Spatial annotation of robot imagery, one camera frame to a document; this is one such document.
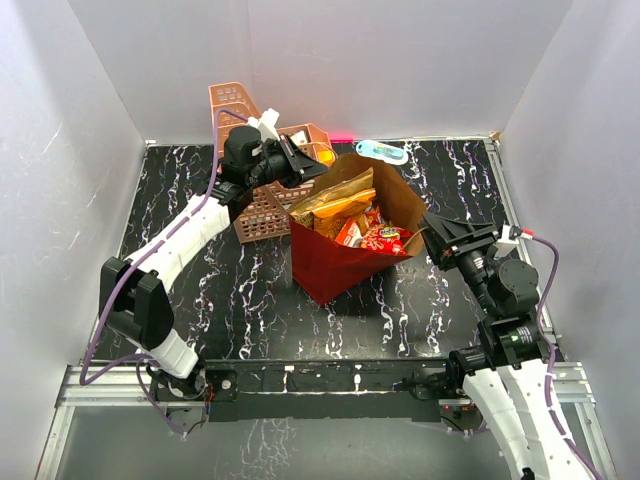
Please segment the gold chips bag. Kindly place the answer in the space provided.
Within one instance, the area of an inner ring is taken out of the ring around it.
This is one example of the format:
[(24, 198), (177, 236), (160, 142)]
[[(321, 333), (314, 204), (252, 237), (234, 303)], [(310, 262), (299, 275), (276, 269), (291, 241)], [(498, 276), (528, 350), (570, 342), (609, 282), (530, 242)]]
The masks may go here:
[(350, 197), (360, 191), (373, 187), (373, 168), (370, 167), (360, 174), (339, 181), (317, 192), (311, 191), (302, 200), (297, 201), (289, 208), (289, 215), (298, 223), (307, 228), (313, 226), (312, 210), (324, 203)]

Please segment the red brown paper bag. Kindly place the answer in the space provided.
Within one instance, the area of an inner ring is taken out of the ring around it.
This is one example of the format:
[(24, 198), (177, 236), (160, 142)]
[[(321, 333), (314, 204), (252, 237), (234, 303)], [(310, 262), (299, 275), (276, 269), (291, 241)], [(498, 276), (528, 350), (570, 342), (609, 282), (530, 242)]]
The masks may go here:
[(289, 209), (293, 279), (326, 304), (423, 248), (422, 199), (398, 170), (357, 154), (340, 156)]

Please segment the orange honey dijon chips bag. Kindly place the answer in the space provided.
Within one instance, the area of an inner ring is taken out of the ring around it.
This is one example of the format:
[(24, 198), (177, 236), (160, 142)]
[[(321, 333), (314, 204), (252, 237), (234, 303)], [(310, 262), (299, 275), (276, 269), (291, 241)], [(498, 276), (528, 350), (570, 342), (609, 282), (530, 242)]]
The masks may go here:
[(376, 189), (369, 188), (315, 207), (312, 210), (313, 230), (334, 239), (350, 218), (372, 205), (375, 197)]

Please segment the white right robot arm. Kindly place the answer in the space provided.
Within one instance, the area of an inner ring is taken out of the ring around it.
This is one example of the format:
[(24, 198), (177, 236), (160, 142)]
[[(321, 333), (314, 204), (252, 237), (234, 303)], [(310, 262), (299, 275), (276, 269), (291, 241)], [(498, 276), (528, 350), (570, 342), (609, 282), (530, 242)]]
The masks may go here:
[(483, 416), (514, 479), (597, 479), (557, 407), (556, 344), (542, 316), (550, 289), (538, 271), (511, 257), (531, 230), (450, 220), (425, 213), (419, 230), (433, 264), (457, 269), (485, 317), (480, 343), (450, 353), (440, 384), (468, 397)]

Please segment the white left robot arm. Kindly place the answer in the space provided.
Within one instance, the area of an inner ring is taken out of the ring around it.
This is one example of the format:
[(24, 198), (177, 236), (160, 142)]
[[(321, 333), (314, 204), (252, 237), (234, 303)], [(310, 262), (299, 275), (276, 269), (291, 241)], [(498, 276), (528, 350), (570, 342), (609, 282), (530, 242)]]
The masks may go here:
[(198, 355), (174, 328), (170, 288), (193, 258), (246, 209), (255, 189), (274, 182), (292, 189), (327, 171), (286, 134), (263, 139), (252, 126), (233, 128), (205, 191), (192, 197), (147, 245), (125, 260), (110, 258), (103, 264), (103, 325), (150, 356), (182, 397), (200, 396), (207, 376), (196, 368)]

